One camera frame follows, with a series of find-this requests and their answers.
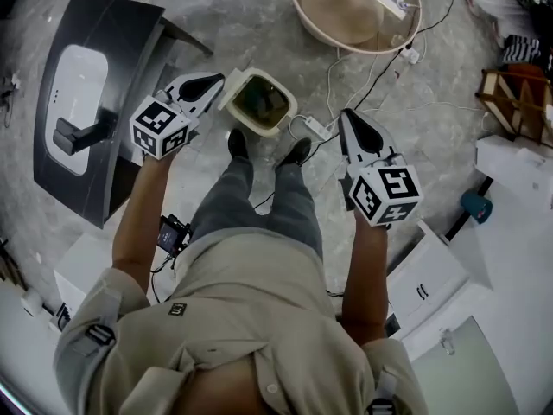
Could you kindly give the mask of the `white box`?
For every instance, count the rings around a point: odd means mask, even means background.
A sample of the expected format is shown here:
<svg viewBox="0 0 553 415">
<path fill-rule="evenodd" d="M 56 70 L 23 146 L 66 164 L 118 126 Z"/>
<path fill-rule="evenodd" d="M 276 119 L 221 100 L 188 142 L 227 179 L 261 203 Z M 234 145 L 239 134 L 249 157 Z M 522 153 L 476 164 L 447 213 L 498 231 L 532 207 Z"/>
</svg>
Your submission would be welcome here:
<svg viewBox="0 0 553 415">
<path fill-rule="evenodd" d="M 553 214 L 553 154 L 525 138 L 491 135 L 476 142 L 475 168 L 525 205 Z"/>
</svg>

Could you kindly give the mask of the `teal cup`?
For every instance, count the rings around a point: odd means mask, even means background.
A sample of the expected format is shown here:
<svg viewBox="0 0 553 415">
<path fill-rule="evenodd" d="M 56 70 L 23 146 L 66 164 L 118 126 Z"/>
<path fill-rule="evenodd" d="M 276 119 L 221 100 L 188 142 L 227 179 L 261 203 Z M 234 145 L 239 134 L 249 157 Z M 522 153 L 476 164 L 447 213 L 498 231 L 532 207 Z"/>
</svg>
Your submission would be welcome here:
<svg viewBox="0 0 553 415">
<path fill-rule="evenodd" d="M 485 223 L 493 211 L 492 202 L 473 190 L 468 190 L 461 196 L 460 204 L 478 224 Z"/>
</svg>

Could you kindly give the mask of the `person's black right shoe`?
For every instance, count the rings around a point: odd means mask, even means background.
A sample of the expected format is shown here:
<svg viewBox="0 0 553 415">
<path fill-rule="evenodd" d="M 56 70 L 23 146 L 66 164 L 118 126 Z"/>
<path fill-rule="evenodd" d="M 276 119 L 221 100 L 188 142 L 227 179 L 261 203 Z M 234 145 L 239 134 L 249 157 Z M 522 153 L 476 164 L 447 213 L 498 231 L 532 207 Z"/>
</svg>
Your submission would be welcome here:
<svg viewBox="0 0 553 415">
<path fill-rule="evenodd" d="M 295 164 L 302 166 L 308 159 L 312 147 L 312 140 L 309 137 L 299 139 L 294 143 L 289 153 L 276 165 L 276 168 L 281 168 L 284 165 Z"/>
</svg>

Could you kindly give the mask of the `person's right forearm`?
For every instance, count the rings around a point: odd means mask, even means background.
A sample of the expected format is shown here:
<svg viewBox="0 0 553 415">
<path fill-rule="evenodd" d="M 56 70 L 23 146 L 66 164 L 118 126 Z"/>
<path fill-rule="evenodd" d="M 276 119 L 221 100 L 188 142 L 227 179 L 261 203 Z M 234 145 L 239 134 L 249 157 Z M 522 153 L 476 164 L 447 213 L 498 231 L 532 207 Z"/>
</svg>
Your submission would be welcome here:
<svg viewBox="0 0 553 415">
<path fill-rule="evenodd" d="M 388 312 L 385 227 L 372 227 L 354 211 L 355 235 L 344 290 L 341 325 L 360 346 L 386 337 Z"/>
</svg>

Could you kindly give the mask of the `wooden rack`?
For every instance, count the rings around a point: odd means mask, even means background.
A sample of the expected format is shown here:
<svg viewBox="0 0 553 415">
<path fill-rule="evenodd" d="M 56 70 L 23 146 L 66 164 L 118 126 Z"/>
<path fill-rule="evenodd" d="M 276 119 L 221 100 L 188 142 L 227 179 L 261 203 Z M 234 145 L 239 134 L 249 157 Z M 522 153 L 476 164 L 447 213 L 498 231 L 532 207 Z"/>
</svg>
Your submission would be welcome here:
<svg viewBox="0 0 553 415">
<path fill-rule="evenodd" d="M 553 84 L 541 68 L 484 69 L 475 96 L 508 135 L 553 149 Z"/>
</svg>

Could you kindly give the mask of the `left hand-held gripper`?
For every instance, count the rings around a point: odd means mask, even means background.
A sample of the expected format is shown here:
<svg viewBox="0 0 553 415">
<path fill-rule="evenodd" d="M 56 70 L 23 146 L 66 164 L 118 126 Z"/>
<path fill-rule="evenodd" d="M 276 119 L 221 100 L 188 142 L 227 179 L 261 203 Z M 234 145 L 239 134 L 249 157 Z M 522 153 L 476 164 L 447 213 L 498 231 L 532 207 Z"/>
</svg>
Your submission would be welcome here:
<svg viewBox="0 0 553 415">
<path fill-rule="evenodd" d="M 161 160 L 197 135 L 199 116 L 224 86 L 222 73 L 187 73 L 154 96 L 147 96 L 130 117 L 132 143 Z"/>
</svg>

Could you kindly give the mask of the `black sink counter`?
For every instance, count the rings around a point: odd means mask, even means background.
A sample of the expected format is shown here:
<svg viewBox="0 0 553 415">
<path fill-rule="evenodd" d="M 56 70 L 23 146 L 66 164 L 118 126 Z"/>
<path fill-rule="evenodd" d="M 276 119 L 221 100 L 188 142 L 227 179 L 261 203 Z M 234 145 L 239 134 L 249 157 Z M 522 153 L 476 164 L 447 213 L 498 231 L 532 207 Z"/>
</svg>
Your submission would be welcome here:
<svg viewBox="0 0 553 415">
<path fill-rule="evenodd" d="M 103 228 L 128 199 L 139 167 L 132 157 L 130 116 L 153 94 L 171 48 L 177 41 L 211 56 L 212 50 L 166 19 L 163 7 L 132 0 L 70 0 L 60 20 L 42 75 L 35 114 L 35 182 L 55 200 L 97 228 Z M 84 175 L 77 176 L 48 153 L 45 125 L 54 73 L 62 51 L 79 45 L 102 53 L 108 74 L 101 110 L 117 123 L 106 140 L 89 147 Z"/>
</svg>

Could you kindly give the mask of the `round beige tub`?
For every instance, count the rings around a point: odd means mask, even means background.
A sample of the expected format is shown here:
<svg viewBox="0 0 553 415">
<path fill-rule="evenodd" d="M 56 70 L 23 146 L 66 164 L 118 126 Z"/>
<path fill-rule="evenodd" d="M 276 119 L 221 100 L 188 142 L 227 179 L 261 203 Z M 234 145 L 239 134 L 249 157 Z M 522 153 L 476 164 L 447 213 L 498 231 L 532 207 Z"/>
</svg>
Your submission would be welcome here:
<svg viewBox="0 0 553 415">
<path fill-rule="evenodd" d="M 303 27 L 317 40 L 356 54 L 383 55 L 412 42 L 422 22 L 422 1 L 292 0 Z"/>
</svg>

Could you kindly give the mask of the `person's grey trousers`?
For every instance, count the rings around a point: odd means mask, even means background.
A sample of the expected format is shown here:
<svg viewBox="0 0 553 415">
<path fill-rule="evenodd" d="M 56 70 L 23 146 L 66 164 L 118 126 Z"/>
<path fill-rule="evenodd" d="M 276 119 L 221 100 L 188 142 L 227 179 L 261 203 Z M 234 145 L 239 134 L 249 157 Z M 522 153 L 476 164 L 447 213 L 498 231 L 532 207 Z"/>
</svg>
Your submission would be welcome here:
<svg viewBox="0 0 553 415">
<path fill-rule="evenodd" d="M 257 214 L 250 203 L 252 182 L 251 162 L 234 157 L 196 210 L 190 242 L 224 229 L 260 228 L 303 243 L 322 257 L 321 230 L 302 168 L 296 163 L 276 168 L 275 194 L 265 216 Z"/>
</svg>

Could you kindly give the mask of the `white sink basin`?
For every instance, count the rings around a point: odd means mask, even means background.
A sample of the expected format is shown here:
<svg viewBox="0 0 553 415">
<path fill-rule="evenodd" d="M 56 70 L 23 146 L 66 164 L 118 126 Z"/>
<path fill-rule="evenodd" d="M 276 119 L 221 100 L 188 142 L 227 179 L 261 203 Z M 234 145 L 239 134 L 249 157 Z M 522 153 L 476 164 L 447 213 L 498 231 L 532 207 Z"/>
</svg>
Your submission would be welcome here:
<svg viewBox="0 0 553 415">
<path fill-rule="evenodd" d="M 108 74 L 105 56 L 90 48 L 69 45 L 61 53 L 54 73 L 45 125 L 49 155 L 77 176 L 85 174 L 88 148 L 70 156 L 54 142 L 59 118 L 83 130 L 95 123 Z"/>
</svg>

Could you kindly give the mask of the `black white striped cloth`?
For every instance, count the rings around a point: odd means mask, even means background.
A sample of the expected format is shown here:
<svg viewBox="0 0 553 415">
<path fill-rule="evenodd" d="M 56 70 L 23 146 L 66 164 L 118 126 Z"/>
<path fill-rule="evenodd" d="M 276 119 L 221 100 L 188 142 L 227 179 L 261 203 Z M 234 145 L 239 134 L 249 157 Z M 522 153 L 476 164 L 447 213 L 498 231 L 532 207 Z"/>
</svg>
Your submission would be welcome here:
<svg viewBox="0 0 553 415">
<path fill-rule="evenodd" d="M 502 54 L 504 64 L 533 63 L 541 56 L 538 39 L 519 35 L 509 35 L 505 40 Z"/>
</svg>

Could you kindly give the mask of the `white power strip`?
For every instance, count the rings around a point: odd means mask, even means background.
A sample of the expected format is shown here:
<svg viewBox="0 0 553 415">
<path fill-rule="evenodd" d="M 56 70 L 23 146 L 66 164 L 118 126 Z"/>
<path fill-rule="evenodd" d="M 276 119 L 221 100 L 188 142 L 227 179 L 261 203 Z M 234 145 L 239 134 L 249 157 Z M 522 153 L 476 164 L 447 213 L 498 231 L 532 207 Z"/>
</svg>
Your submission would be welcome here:
<svg viewBox="0 0 553 415">
<path fill-rule="evenodd" d="M 326 126 L 322 125 L 312 116 L 305 117 L 303 122 L 305 126 L 322 141 L 327 141 L 333 136 L 332 132 Z"/>
</svg>

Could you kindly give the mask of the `black waist device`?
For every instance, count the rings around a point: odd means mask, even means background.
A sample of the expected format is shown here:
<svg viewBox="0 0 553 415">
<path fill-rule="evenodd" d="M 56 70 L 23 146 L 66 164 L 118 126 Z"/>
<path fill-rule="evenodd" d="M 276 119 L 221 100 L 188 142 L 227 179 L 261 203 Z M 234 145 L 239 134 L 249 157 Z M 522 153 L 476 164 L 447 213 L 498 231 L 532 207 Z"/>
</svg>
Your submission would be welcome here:
<svg viewBox="0 0 553 415">
<path fill-rule="evenodd" d="M 183 224 L 176 216 L 160 218 L 156 245 L 175 259 L 187 246 L 191 236 L 190 224 Z"/>
</svg>

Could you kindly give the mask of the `person's left forearm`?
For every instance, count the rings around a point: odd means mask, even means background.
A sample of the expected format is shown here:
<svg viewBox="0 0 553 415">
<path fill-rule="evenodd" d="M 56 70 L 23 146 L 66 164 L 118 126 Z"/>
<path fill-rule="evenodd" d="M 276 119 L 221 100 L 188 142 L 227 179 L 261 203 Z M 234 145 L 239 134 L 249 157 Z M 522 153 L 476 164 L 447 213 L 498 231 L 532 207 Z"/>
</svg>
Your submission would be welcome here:
<svg viewBox="0 0 553 415">
<path fill-rule="evenodd" d="M 132 277 L 146 292 L 156 242 L 168 174 L 174 158 L 161 160 L 148 156 L 137 174 L 128 204 L 112 246 L 112 267 Z"/>
</svg>

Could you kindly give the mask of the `person's beige shirt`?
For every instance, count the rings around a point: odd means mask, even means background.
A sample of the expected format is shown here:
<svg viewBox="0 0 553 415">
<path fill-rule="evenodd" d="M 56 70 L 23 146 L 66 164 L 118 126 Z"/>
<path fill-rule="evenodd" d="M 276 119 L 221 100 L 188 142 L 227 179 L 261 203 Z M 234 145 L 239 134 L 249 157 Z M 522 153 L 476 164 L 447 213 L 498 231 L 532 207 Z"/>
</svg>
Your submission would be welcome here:
<svg viewBox="0 0 553 415">
<path fill-rule="evenodd" d="M 103 271 L 54 354 L 73 415 L 169 415 L 202 370 L 249 359 L 277 415 L 427 415 L 401 342 L 360 346 L 337 322 L 320 258 L 269 231 L 226 229 L 183 254 L 186 275 L 152 305 L 128 274 Z"/>
</svg>

